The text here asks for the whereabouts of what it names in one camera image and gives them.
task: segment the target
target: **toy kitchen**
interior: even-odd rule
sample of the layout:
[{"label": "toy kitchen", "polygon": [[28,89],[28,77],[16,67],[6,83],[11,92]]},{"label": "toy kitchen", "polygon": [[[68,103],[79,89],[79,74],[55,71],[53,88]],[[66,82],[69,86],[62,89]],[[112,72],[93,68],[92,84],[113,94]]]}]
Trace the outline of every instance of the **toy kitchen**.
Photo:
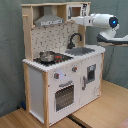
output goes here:
[{"label": "toy kitchen", "polygon": [[23,4],[26,110],[46,128],[101,95],[105,49],[85,44],[90,2]]}]

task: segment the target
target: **pegboard backsplash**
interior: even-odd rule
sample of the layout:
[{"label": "pegboard backsplash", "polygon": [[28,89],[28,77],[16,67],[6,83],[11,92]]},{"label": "pegboard backsplash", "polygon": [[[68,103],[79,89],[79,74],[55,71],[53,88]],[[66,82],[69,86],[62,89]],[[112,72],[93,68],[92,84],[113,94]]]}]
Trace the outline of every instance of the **pegboard backsplash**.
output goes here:
[{"label": "pegboard backsplash", "polygon": [[[39,57],[41,51],[66,50],[73,33],[78,33],[78,25],[75,23],[35,27],[31,31],[33,58]],[[78,46],[77,35],[73,38],[73,43],[75,47]]]}]

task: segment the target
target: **control knob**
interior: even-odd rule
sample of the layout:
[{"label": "control knob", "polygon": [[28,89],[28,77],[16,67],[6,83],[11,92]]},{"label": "control knob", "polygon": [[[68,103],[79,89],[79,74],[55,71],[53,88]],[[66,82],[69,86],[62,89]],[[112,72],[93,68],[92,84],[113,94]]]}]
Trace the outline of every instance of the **control knob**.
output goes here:
[{"label": "control knob", "polygon": [[59,74],[58,74],[58,73],[55,73],[55,74],[54,74],[54,78],[55,78],[55,79],[59,79]]},{"label": "control knob", "polygon": [[72,68],[72,71],[73,71],[73,72],[76,72],[76,70],[77,70],[77,67],[73,67],[73,68]]}]

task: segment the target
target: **cabinet handle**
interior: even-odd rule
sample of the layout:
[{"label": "cabinet handle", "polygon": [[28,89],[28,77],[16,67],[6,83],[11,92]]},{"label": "cabinet handle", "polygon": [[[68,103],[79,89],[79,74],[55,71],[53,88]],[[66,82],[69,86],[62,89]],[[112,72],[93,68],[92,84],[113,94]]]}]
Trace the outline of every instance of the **cabinet handle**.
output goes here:
[{"label": "cabinet handle", "polygon": [[28,17],[28,15],[23,15],[23,17]]},{"label": "cabinet handle", "polygon": [[84,80],[84,87],[82,87],[82,90],[85,90],[85,88],[86,88],[86,83],[87,83],[87,80],[86,80],[85,76],[83,76],[83,80]]},{"label": "cabinet handle", "polygon": [[54,111],[56,112],[56,98],[54,100]]},{"label": "cabinet handle", "polygon": [[72,17],[72,7],[69,6],[70,16],[68,16],[68,19],[71,19]]},{"label": "cabinet handle", "polygon": [[59,85],[59,87],[65,87],[65,86],[68,86],[68,85],[70,85],[72,82],[73,82],[73,81],[71,80],[71,81],[67,82],[66,84],[61,84],[61,85]]}]

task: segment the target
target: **pot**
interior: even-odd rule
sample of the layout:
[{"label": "pot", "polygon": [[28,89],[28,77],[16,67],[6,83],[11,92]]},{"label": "pot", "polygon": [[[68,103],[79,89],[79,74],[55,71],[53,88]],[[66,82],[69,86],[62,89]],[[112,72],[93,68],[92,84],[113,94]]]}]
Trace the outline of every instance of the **pot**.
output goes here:
[{"label": "pot", "polygon": [[40,58],[43,62],[52,62],[55,58],[55,52],[52,51],[46,51],[46,52],[40,52]]}]

